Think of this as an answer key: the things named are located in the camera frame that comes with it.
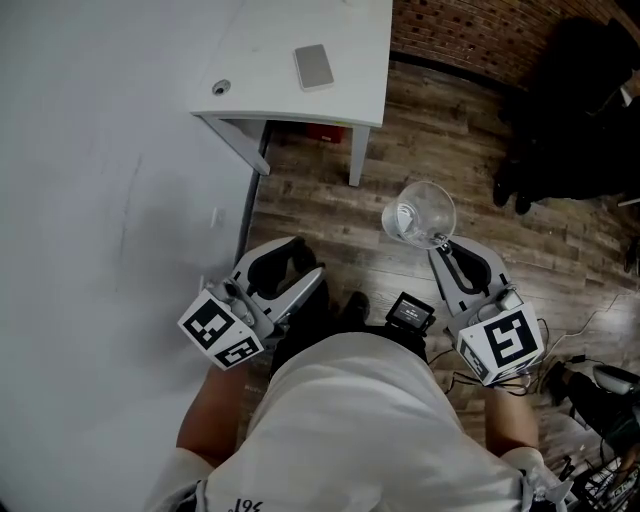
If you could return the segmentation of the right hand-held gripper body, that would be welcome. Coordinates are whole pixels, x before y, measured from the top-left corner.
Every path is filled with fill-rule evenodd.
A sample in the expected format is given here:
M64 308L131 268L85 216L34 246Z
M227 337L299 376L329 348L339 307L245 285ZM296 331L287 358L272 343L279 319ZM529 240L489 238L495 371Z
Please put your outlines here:
M534 308L513 287L453 316L447 328L454 349L484 386L515 377L544 352Z

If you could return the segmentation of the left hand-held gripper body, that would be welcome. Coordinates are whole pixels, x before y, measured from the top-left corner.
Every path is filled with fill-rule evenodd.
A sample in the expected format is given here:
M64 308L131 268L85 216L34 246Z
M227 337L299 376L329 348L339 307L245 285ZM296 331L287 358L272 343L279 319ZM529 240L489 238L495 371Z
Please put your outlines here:
M264 298L235 273L207 283L178 321L178 327L218 368L227 371L275 346L295 307L295 289Z

